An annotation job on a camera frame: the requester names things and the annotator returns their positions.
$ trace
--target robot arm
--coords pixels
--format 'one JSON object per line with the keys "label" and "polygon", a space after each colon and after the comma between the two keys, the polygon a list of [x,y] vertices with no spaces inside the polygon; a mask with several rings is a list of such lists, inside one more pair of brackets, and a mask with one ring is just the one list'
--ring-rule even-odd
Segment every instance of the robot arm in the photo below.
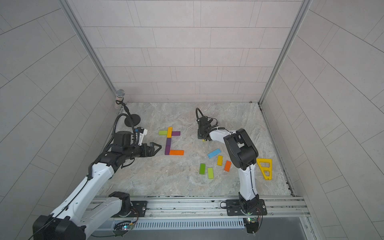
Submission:
{"label": "robot arm", "polygon": [[243,213],[249,214],[256,211],[259,204],[259,195],[255,185],[255,164],[258,151],[244,129],[228,131],[219,127],[214,118],[204,116],[199,108],[196,108],[196,118],[199,125],[197,138],[205,141],[219,141],[225,143],[229,157],[233,165],[238,169],[240,178],[239,204]]}

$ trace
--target green block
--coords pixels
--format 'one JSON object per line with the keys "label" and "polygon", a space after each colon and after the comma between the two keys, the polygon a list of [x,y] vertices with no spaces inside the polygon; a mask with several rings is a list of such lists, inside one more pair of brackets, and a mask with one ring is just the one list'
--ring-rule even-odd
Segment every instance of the green block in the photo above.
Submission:
{"label": "green block", "polygon": [[208,179],[214,178],[214,169],[212,167],[207,168],[208,170]]}
{"label": "green block", "polygon": [[201,175],[205,174],[205,163],[200,163],[200,174]]}

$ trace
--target blue block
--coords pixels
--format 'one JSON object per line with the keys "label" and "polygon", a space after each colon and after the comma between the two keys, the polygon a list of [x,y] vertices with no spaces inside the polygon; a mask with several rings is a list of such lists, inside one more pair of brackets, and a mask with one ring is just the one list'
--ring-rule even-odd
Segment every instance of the blue block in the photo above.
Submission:
{"label": "blue block", "polygon": [[218,155],[219,153],[221,153],[220,149],[216,149],[215,151],[208,153],[208,157],[213,158],[214,156]]}

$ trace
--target black cable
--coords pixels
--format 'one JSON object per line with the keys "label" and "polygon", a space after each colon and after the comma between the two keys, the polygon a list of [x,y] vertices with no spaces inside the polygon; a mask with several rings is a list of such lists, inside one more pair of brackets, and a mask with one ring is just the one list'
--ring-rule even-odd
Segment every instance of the black cable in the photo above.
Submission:
{"label": "black cable", "polygon": [[[77,194],[75,195],[75,197],[74,198],[72,198],[72,200],[63,208],[63,210],[61,210],[61,212],[58,214],[58,215],[60,215],[64,210],[68,210],[68,206],[70,205],[70,203],[77,197],[77,195],[79,195],[79,193],[83,190],[83,188],[85,187],[85,185],[87,184],[87,182],[88,182],[89,180],[87,180],[86,182],[85,182],[85,184],[83,185],[83,187],[80,189],[80,191],[79,192],[77,192]],[[50,220],[48,223],[46,223],[44,226],[42,226],[39,230],[37,230],[34,234],[32,234],[32,236],[30,236],[29,238],[28,238],[28,240],[30,240],[31,238],[33,238],[33,236],[36,234],[36,233],[38,233],[40,230],[42,230],[43,228],[45,228],[46,226],[48,226],[53,220],[55,220],[55,219],[57,219],[57,216],[58,215],[56,215],[56,217],[54,217],[52,220]]]}

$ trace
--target wooden block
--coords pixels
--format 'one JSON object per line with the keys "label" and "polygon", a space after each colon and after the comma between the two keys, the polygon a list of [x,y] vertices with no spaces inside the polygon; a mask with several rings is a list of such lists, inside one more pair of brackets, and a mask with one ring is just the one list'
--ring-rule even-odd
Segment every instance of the wooden block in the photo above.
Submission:
{"label": "wooden block", "polygon": [[229,172],[229,168],[230,168],[230,167],[231,167],[231,162],[230,162],[230,161],[227,161],[227,162],[225,163],[224,171]]}
{"label": "wooden block", "polygon": [[205,163],[200,163],[200,172],[201,175],[205,174]]}
{"label": "wooden block", "polygon": [[223,165],[223,156],[217,156],[217,165],[222,166]]}
{"label": "wooden block", "polygon": [[169,155],[170,146],[166,146],[166,155]]}
{"label": "wooden block", "polygon": [[169,155],[184,155],[184,150],[170,150]]}
{"label": "wooden block", "polygon": [[167,143],[166,143],[166,146],[170,146],[170,141],[171,141],[172,138],[167,138]]}
{"label": "wooden block", "polygon": [[214,178],[214,169],[212,167],[207,168],[208,172],[208,179],[213,179]]}
{"label": "wooden block", "polygon": [[167,131],[167,138],[171,138],[171,137],[172,137],[172,127],[169,127]]}

